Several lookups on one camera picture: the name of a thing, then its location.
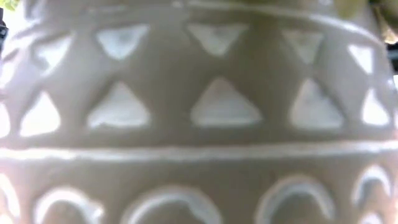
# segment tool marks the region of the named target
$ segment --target white triangle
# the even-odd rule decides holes
[[[376,97],[374,90],[369,90],[362,108],[362,120],[366,124],[385,126],[390,123],[390,116]]]
[[[394,112],[394,127],[398,129],[398,110],[396,109]]]
[[[373,49],[371,47],[351,44],[348,46],[348,52],[366,74],[373,73]]]
[[[0,65],[0,88],[5,88],[16,74],[19,49],[12,49],[7,54],[2,52]]]
[[[392,78],[394,82],[394,88],[398,91],[398,75],[394,75]]]
[[[199,126],[239,126],[257,123],[262,117],[227,80],[218,78],[194,106],[191,119]]]
[[[72,37],[65,36],[34,47],[36,57],[47,64],[46,71],[42,73],[42,76],[51,75],[54,68],[67,54],[71,42]]]
[[[0,104],[0,138],[6,137],[11,130],[11,124],[6,106]]]
[[[383,220],[379,214],[370,213],[361,219],[359,224],[383,224]]]
[[[283,30],[282,35],[294,49],[294,52],[308,65],[315,61],[325,36],[319,32],[305,30]]]
[[[29,5],[27,5],[27,6],[30,6],[29,15],[32,16],[32,17],[42,16],[42,13],[44,12],[45,6],[47,4],[48,4],[47,0],[31,1],[31,3]]]
[[[342,127],[344,117],[311,79],[304,82],[290,110],[292,124],[300,129],[336,129]]]
[[[88,126],[130,128],[143,126],[149,121],[149,113],[141,101],[123,83],[115,83],[109,93],[88,115]]]
[[[216,57],[224,56],[232,43],[237,41],[239,36],[247,31],[246,24],[233,24],[225,26],[211,26],[203,24],[190,24],[188,30],[199,41],[201,46],[210,54]]]
[[[14,221],[8,215],[0,215],[1,224],[13,224]]]
[[[108,56],[115,60],[122,60],[137,49],[140,40],[148,32],[148,25],[134,25],[102,30],[97,33],[96,38]]]
[[[56,131],[61,125],[61,117],[50,96],[42,92],[21,122],[19,134],[30,137]]]

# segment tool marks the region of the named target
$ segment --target ceramic pot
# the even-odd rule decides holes
[[[3,222],[396,222],[397,98],[370,8],[18,10],[2,53]]]

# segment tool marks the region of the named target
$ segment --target carved relief pattern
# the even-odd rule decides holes
[[[157,15],[172,17],[154,22],[128,13],[143,5],[134,1],[115,6],[85,1],[73,6],[51,1],[22,4],[28,21],[39,15],[49,19],[54,14],[47,10],[61,7],[65,12],[60,13],[86,16],[54,29],[44,19],[10,34],[6,46],[18,47],[4,49],[0,83],[15,97],[0,105],[0,121],[7,124],[0,129],[0,144],[44,146],[46,139],[57,138],[65,147],[71,145],[68,142],[96,147],[103,136],[109,146],[199,144],[204,139],[224,144],[208,130],[228,135],[230,128],[236,133],[235,143],[251,140],[244,134],[248,129],[262,136],[255,137],[259,142],[320,135],[357,138],[350,133],[377,138],[377,132],[393,132],[394,112],[386,103],[393,100],[393,91],[378,84],[378,78],[386,75],[381,69],[387,60],[382,42],[361,24],[335,18],[334,8],[321,5],[324,14],[314,14],[272,2],[159,0],[160,9],[146,6],[143,13],[160,10],[165,13]],[[196,12],[209,10],[256,14],[258,22],[232,21],[228,16],[217,23],[195,19]],[[99,19],[118,16],[124,19],[112,25]],[[86,19],[101,22],[72,22]],[[261,21],[274,22],[259,27]],[[293,26],[292,21],[302,25]],[[258,42],[254,36],[267,41]],[[258,50],[251,49],[252,44]],[[341,66],[330,67],[332,59],[341,60]],[[20,82],[27,71],[29,78]],[[345,83],[355,83],[356,94]],[[38,111],[42,117],[48,115],[46,122]],[[34,124],[32,116],[48,126]],[[166,121],[184,127],[174,129],[179,138],[169,135]],[[198,131],[203,132],[200,139]]]
[[[66,204],[86,224],[175,207],[194,221],[174,223],[280,224],[296,201],[302,223],[397,223],[398,144],[296,147],[394,134],[384,46],[361,24],[276,1],[66,2],[23,1],[33,22],[6,40],[0,223]]]

